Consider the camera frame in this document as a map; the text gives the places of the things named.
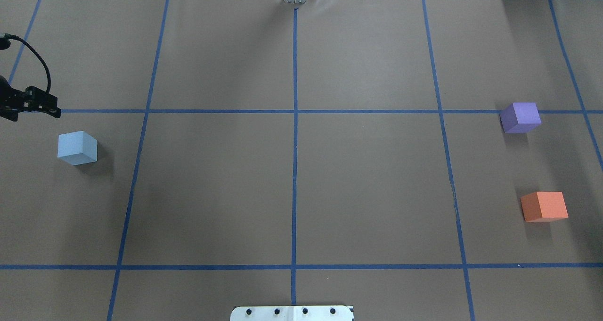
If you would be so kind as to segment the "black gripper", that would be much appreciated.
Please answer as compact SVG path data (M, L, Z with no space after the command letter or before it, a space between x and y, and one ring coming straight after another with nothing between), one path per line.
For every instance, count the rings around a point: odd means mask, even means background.
M9 85L4 76L0 77L0 116L2 118L17 122L19 113L24 111L36 111L60 118L62 110L58 108L57 102L57 97L47 91L39 88L26 88L26 93L18 91Z

